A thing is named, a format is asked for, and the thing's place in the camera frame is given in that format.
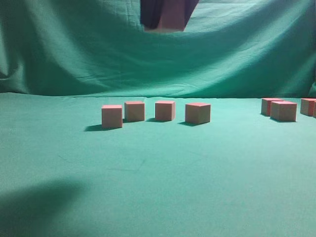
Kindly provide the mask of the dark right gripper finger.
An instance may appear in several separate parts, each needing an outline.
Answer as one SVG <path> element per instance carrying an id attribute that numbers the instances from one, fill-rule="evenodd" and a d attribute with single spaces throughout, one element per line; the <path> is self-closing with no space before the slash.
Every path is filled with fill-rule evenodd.
<path id="1" fill-rule="evenodd" d="M 140 23 L 155 29 L 160 21 L 164 0 L 140 0 Z"/>
<path id="2" fill-rule="evenodd" d="M 184 20 L 185 25 L 187 25 L 196 5 L 198 4 L 199 0 L 184 0 Z"/>

